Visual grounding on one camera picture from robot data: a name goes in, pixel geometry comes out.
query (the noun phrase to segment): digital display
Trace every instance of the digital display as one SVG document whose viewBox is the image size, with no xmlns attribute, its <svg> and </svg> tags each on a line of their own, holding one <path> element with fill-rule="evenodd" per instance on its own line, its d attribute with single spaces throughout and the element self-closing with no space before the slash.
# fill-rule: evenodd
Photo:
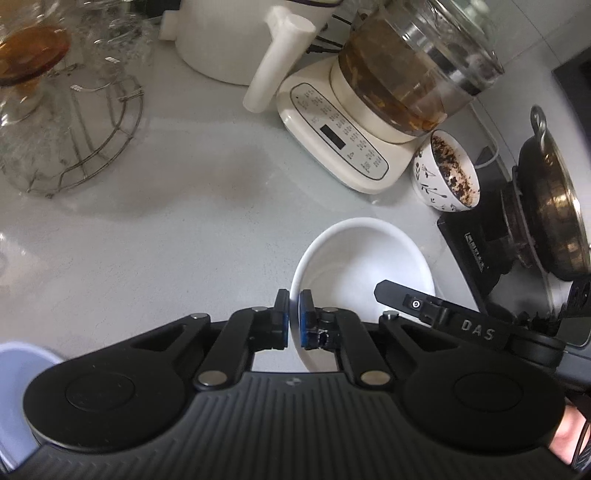
<svg viewBox="0 0 591 480">
<path fill-rule="evenodd" d="M 320 127 L 320 131 L 324 133 L 324 135 L 326 135 L 326 137 L 328 137 L 328 139 L 336 145 L 336 148 L 338 148 L 339 150 L 343 149 L 343 147 L 345 146 L 345 142 L 343 142 L 340 139 L 340 137 L 330 129 L 328 125 L 323 125 L 322 127 Z"/>
</svg>

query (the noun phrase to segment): black stove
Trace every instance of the black stove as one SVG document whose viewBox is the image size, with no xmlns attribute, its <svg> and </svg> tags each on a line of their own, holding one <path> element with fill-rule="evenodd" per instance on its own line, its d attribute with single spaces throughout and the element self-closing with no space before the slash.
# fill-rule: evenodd
<svg viewBox="0 0 591 480">
<path fill-rule="evenodd" d="M 524 231 L 523 222 L 513 218 L 521 229 L 508 228 L 508 199 L 519 203 L 517 189 L 510 195 L 515 185 L 513 181 L 482 192 L 476 208 L 444 213 L 437 225 L 481 312 L 511 323 L 523 317 L 553 319 L 546 273 L 527 244 L 527 226 Z"/>
</svg>

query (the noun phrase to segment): metal screw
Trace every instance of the metal screw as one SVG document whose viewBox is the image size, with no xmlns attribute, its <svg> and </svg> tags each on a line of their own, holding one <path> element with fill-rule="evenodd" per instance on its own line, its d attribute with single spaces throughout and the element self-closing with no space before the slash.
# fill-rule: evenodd
<svg viewBox="0 0 591 480">
<path fill-rule="evenodd" d="M 199 374 L 197 380 L 199 380 L 199 383 L 207 387 L 217 387 L 218 385 L 226 383 L 226 381 L 228 381 L 228 376 L 219 370 L 207 370 Z"/>
<path fill-rule="evenodd" d="M 383 315 L 388 319 L 388 320 L 394 320 L 396 318 L 398 318 L 398 316 L 400 315 L 398 312 L 396 312 L 395 310 L 386 310 Z"/>
<path fill-rule="evenodd" d="M 361 374 L 361 381 L 372 387 L 380 387 L 390 381 L 390 374 L 381 370 L 368 370 Z"/>
</svg>

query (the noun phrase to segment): power cord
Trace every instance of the power cord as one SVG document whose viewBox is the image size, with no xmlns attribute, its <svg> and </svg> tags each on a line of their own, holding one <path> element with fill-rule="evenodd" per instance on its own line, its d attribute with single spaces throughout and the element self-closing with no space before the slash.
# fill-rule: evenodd
<svg viewBox="0 0 591 480">
<path fill-rule="evenodd" d="M 491 133 L 491 131 L 488 129 L 488 127 L 485 125 L 485 123 L 482 121 L 482 118 L 480 118 L 480 115 L 478 115 L 478 112 L 476 111 L 476 109 L 474 108 L 474 106 L 471 103 L 469 103 L 468 106 L 470 107 L 470 110 L 472 110 L 472 114 L 476 118 L 476 121 L 478 121 L 478 123 L 480 124 L 480 127 L 482 127 L 482 129 L 486 133 L 486 136 L 488 137 L 488 140 L 495 147 L 495 153 L 492 156 L 492 158 L 490 158 L 489 160 L 487 160 L 483 164 L 474 165 L 474 168 L 476 170 L 478 170 L 479 168 L 484 168 L 484 167 L 487 167 L 488 165 L 492 164 L 499 157 L 499 144 L 496 141 L 496 138 L 494 137 L 494 135 Z"/>
</svg>

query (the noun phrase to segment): white bowl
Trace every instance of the white bowl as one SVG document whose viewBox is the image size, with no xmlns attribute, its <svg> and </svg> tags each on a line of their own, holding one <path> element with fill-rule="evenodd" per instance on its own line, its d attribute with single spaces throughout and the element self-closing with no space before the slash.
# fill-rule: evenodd
<svg viewBox="0 0 591 480">
<path fill-rule="evenodd" d="M 62 361 L 30 343 L 0 344 L 0 458 L 9 470 L 39 448 L 22 411 L 25 390 L 37 375 Z"/>
<path fill-rule="evenodd" d="M 290 300 L 312 291 L 316 307 L 353 310 L 364 322 L 377 322 L 388 307 L 374 298 L 375 286 L 391 280 L 435 295 L 431 271 L 415 243 L 394 225 L 375 218 L 337 223 L 316 238 L 295 270 Z M 311 371 L 334 369 L 333 355 L 300 348 L 298 319 L 291 315 L 291 335 L 301 360 Z"/>
<path fill-rule="evenodd" d="M 433 153 L 443 140 L 455 161 L 438 164 Z M 413 188 L 427 205 L 442 212 L 463 212 L 480 201 L 480 185 L 474 165 L 462 146 L 447 132 L 435 130 L 421 144 L 411 161 Z"/>
</svg>

